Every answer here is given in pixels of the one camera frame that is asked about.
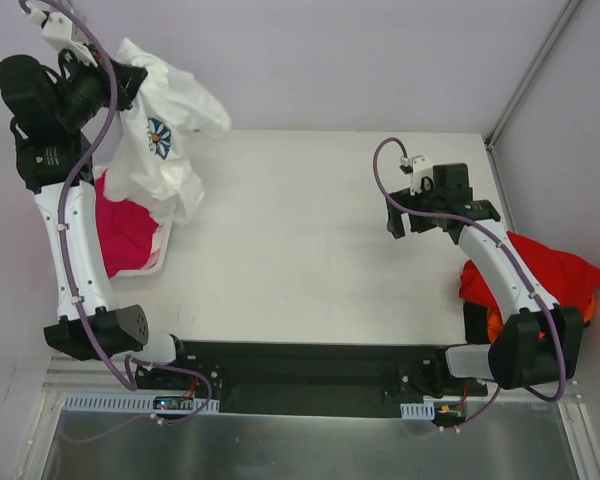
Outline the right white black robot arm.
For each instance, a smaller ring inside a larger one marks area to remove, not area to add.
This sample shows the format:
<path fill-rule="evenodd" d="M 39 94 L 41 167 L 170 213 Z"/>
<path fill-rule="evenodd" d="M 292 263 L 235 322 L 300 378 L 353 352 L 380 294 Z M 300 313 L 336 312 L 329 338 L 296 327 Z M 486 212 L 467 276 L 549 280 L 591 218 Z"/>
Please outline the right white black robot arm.
<path fill-rule="evenodd" d="M 408 188 L 386 198 L 387 229 L 439 228 L 474 263 L 503 318 L 491 345 L 451 346 L 429 373 L 432 388 L 450 395 L 466 378 L 493 381 L 505 390 L 556 383 L 560 398 L 575 373 L 584 329 L 579 311 L 564 307 L 541 284 L 514 247 L 488 200 L 476 200 L 464 163 L 434 165 L 423 156 L 403 157 Z"/>

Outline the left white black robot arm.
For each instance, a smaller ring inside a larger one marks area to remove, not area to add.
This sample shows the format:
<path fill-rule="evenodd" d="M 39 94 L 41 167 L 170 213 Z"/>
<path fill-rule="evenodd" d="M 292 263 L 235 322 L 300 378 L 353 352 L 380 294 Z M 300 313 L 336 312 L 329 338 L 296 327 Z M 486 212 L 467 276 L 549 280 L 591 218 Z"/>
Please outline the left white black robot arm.
<path fill-rule="evenodd" d="M 45 327 L 45 340 L 77 360 L 129 354 L 159 363 L 157 377 L 179 389 L 190 381 L 192 366 L 177 355 L 176 338 L 152 332 L 139 305 L 119 306 L 106 274 L 96 228 L 94 148 L 82 132 L 102 108 L 130 109 L 147 72 L 114 62 L 108 73 L 67 50 L 58 61 L 58 71 L 28 55 L 0 62 L 16 170 L 44 220 L 56 274 L 58 321 Z"/>

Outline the white daisy print t-shirt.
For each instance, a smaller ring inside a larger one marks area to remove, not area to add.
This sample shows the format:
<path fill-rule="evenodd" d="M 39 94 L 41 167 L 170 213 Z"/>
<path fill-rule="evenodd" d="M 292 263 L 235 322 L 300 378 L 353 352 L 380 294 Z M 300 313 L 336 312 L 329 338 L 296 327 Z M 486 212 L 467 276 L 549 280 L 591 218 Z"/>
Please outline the white daisy print t-shirt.
<path fill-rule="evenodd" d="M 160 222 L 169 211 L 187 224 L 204 197 L 193 169 L 193 137 L 220 138 L 231 130 L 221 104 L 190 72 L 121 41 L 116 60 L 147 71 L 132 107 L 119 114 L 122 136 L 105 172 L 105 196 L 130 200 Z"/>

